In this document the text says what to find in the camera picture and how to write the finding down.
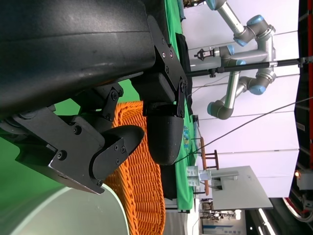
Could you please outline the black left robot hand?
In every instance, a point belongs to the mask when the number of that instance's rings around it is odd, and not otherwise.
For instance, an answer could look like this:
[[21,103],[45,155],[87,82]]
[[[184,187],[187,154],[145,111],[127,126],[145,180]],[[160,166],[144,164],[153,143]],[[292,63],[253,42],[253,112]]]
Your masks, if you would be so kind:
[[0,135],[65,186],[101,194],[144,137],[155,163],[174,164],[186,86],[138,0],[0,3]]

